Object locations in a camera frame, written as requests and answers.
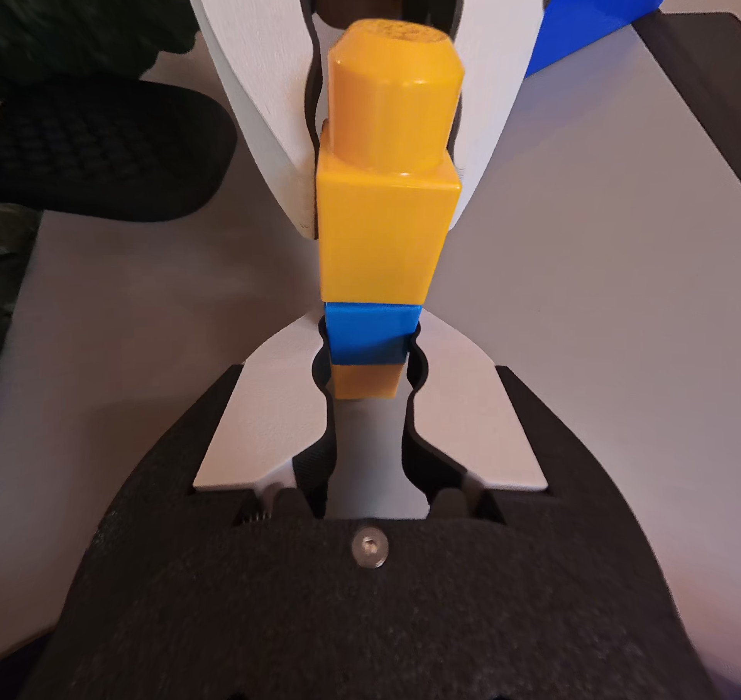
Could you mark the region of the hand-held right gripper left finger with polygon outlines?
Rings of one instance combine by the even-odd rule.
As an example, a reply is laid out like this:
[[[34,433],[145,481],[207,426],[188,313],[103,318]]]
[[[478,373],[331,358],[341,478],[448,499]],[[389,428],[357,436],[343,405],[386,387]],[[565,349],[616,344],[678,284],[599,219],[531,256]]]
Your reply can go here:
[[[330,358],[322,315],[304,315],[242,366],[200,464],[196,491],[251,490],[268,508],[279,489],[301,491],[324,516],[337,464]]]

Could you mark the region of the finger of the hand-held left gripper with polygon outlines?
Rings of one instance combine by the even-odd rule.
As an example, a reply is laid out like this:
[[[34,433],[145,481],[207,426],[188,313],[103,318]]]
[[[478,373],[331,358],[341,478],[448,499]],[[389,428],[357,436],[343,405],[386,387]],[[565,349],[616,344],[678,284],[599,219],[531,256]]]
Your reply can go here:
[[[311,0],[190,0],[247,147],[294,228],[314,240],[320,45]]]
[[[448,140],[461,182],[454,227],[481,180],[523,83],[540,31],[543,0],[428,0],[465,69]]]

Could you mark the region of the blue plastic bin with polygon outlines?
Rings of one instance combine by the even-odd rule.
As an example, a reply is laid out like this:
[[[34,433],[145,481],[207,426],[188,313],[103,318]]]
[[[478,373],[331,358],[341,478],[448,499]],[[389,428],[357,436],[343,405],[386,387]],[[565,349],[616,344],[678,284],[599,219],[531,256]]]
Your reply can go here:
[[[525,76],[657,10],[664,0],[550,0]]]

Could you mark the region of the black mesh pad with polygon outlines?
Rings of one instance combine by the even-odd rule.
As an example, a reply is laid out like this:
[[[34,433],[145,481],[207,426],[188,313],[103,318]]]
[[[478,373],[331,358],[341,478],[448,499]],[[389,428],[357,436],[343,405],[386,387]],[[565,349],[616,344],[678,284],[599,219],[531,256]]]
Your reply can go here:
[[[2,98],[2,203],[126,223],[204,207],[238,141],[205,94],[120,76],[56,76]]]

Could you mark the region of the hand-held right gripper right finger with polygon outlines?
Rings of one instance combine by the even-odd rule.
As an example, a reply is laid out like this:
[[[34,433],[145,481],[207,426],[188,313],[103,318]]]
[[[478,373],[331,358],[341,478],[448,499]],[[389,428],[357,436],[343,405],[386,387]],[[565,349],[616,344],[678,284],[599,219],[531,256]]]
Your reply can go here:
[[[426,495],[548,488],[497,367],[476,343],[448,324],[421,324],[408,378],[404,466],[414,454],[431,456],[431,471],[407,473]]]

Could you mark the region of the blue mega block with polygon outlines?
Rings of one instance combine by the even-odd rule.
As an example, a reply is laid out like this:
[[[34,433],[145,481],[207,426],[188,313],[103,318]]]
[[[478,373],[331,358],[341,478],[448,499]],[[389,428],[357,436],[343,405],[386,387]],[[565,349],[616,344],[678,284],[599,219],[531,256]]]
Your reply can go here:
[[[326,302],[325,323],[334,365],[403,364],[421,305]]]

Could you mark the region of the orange mega block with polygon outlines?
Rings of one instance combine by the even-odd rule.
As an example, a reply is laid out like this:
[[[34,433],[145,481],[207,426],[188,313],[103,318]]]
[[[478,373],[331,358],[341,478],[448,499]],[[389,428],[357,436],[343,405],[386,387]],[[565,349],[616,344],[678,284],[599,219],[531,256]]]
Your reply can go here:
[[[394,399],[404,364],[331,364],[338,400]]]
[[[358,20],[330,48],[323,302],[424,304],[462,189],[447,144],[463,79],[449,36],[412,22]]]

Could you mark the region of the person's left forearm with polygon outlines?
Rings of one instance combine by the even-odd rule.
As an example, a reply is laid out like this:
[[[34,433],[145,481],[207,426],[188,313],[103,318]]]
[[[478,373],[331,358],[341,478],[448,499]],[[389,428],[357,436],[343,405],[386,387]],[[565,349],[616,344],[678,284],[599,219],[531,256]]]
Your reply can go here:
[[[57,75],[138,79],[198,31],[190,0],[1,0],[2,96]]]

